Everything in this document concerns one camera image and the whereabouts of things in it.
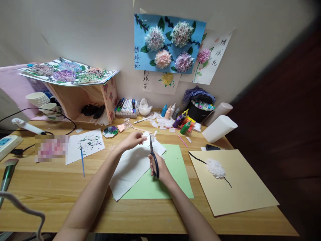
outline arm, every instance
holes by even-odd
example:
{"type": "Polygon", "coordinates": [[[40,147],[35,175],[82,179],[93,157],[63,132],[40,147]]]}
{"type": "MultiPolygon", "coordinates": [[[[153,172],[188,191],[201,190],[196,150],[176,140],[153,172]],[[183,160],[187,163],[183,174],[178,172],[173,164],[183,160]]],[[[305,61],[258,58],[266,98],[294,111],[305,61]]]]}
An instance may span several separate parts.
{"type": "Polygon", "coordinates": [[[111,177],[124,151],[142,144],[147,138],[141,132],[132,132],[108,155],[104,163],[89,181],[68,214],[54,240],[86,240],[106,195],[111,177]]]}
{"type": "MultiPolygon", "coordinates": [[[[197,208],[188,199],[181,190],[174,178],[168,171],[166,163],[157,153],[155,153],[158,162],[159,180],[164,183],[170,192],[174,204],[184,222],[187,233],[193,241],[198,240],[220,240],[213,228],[197,210],[197,208]]],[[[152,155],[149,155],[151,174],[154,174],[155,161],[152,155]]]]}

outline scissors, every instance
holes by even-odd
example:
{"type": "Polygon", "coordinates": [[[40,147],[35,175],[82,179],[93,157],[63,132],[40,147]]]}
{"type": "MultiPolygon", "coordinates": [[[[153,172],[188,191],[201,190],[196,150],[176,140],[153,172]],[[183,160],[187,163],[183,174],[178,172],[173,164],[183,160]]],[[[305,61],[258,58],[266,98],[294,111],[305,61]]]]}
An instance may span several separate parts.
{"type": "Polygon", "coordinates": [[[150,154],[153,156],[154,160],[155,160],[155,167],[156,167],[156,172],[154,170],[154,176],[156,178],[159,178],[159,173],[158,173],[158,163],[157,163],[157,159],[156,159],[156,156],[155,156],[155,153],[153,151],[153,144],[151,142],[151,134],[149,134],[149,143],[150,143],[150,154]]]}

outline green paint bottle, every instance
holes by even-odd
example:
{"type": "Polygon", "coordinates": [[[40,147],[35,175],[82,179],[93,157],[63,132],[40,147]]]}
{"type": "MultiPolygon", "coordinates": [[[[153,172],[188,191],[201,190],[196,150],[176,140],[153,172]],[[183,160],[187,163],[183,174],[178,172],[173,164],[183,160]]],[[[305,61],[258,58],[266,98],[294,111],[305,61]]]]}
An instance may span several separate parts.
{"type": "Polygon", "coordinates": [[[182,128],[181,131],[180,131],[181,134],[185,135],[185,133],[187,132],[188,128],[191,126],[191,122],[192,122],[192,121],[190,120],[190,122],[187,122],[187,123],[183,126],[183,128],[182,128]]]}

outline green paper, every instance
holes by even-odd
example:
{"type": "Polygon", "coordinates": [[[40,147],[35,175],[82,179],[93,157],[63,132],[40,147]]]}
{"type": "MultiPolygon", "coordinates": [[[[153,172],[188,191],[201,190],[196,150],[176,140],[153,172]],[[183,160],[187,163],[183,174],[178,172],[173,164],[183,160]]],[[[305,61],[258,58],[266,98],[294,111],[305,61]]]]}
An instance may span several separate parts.
{"type": "MultiPolygon", "coordinates": [[[[188,198],[194,198],[187,176],[184,160],[179,145],[162,144],[166,152],[162,155],[174,180],[188,198]]],[[[166,199],[171,198],[165,185],[151,176],[150,169],[135,183],[121,199],[166,199]]]]}

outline white wall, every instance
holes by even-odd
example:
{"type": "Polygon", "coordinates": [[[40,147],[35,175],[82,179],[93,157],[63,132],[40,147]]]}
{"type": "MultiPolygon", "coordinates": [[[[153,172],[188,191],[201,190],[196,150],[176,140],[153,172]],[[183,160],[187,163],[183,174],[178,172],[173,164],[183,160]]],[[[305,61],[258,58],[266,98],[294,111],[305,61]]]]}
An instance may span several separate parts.
{"type": "Polygon", "coordinates": [[[220,102],[236,97],[316,17],[306,0],[5,0],[0,2],[0,44],[20,62],[64,57],[120,69],[118,95],[152,99],[154,107],[180,103],[195,84],[179,82],[176,95],[142,92],[133,66],[134,13],[196,19],[224,34],[235,28],[210,85],[220,102]]]}

